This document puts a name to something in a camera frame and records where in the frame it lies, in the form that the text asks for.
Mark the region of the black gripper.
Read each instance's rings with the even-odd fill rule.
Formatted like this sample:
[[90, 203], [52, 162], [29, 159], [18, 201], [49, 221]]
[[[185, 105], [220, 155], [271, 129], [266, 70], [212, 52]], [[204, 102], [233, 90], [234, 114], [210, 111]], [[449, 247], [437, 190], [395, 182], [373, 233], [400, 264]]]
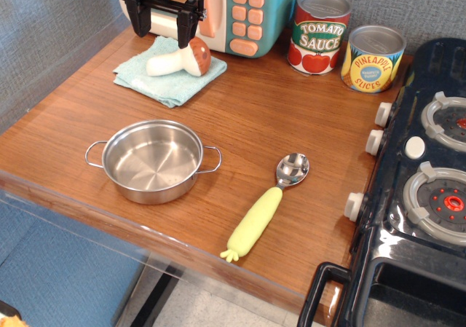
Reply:
[[205, 0], [123, 0], [134, 32], [146, 36], [151, 29], [151, 9], [177, 15], [178, 47], [186, 48], [195, 37], [199, 20], [207, 16]]

